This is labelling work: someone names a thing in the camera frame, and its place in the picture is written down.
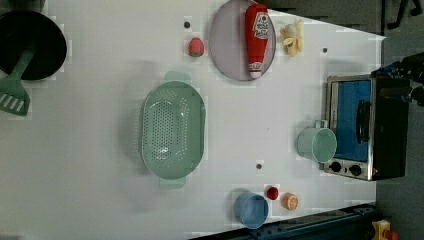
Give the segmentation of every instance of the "ketchup bottle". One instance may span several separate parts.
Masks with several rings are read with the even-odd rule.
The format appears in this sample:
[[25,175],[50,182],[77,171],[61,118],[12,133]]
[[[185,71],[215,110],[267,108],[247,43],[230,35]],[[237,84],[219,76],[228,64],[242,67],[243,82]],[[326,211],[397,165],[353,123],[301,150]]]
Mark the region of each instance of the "ketchup bottle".
[[268,9],[262,4],[253,4],[246,10],[246,43],[249,56],[249,71],[252,78],[262,76],[265,49],[268,43]]

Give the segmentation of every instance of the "toy food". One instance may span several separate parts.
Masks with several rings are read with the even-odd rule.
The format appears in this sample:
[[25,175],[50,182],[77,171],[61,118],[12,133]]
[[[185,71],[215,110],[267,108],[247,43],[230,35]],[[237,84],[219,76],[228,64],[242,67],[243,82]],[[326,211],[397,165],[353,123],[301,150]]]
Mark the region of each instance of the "toy food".
[[297,208],[297,204],[299,203],[299,200],[297,197],[291,193],[286,193],[283,198],[283,207],[293,211]]
[[278,198],[278,189],[276,187],[270,187],[268,191],[266,191],[266,196],[271,199],[275,200]]
[[294,57],[298,52],[303,51],[303,22],[299,20],[296,25],[288,24],[280,30],[284,37],[283,45],[287,47],[290,56]]
[[245,34],[249,71],[252,78],[262,76],[266,45],[268,44],[268,9],[262,4],[253,4],[246,10]]
[[192,57],[200,57],[205,52],[205,45],[200,38],[191,39],[188,45],[188,52]]

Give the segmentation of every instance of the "colander handle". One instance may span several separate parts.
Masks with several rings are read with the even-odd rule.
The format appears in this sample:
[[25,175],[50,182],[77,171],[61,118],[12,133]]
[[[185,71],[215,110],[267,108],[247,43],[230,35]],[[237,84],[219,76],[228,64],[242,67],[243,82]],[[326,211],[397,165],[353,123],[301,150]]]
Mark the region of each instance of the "colander handle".
[[159,186],[161,189],[179,189],[182,188],[185,184],[185,177],[183,178],[179,178],[179,179],[175,179],[175,180],[168,180],[168,179],[163,179],[160,178],[159,179]]
[[169,71],[165,74],[165,81],[180,81],[190,84],[190,75],[184,72]]
[[327,120],[316,120],[315,121],[315,128],[328,128],[328,121]]

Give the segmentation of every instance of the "yellow toy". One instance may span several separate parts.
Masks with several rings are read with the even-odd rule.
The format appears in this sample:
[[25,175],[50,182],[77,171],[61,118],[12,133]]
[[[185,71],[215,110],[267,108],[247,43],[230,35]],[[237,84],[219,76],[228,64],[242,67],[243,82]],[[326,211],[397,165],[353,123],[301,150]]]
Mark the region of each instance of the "yellow toy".
[[303,50],[303,22],[299,20],[296,24],[289,24],[281,28],[280,33],[284,37],[283,45],[287,47],[289,55],[294,57]]

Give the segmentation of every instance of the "black pot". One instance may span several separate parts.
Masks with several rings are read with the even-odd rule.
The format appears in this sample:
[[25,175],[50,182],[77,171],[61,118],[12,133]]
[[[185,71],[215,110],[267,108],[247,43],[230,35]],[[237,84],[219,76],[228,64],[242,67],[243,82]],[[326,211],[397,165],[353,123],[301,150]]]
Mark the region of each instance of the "black pot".
[[11,11],[0,17],[0,69],[10,74],[24,49],[35,54],[23,80],[41,80],[60,69],[66,58],[66,40],[48,17],[33,11]]

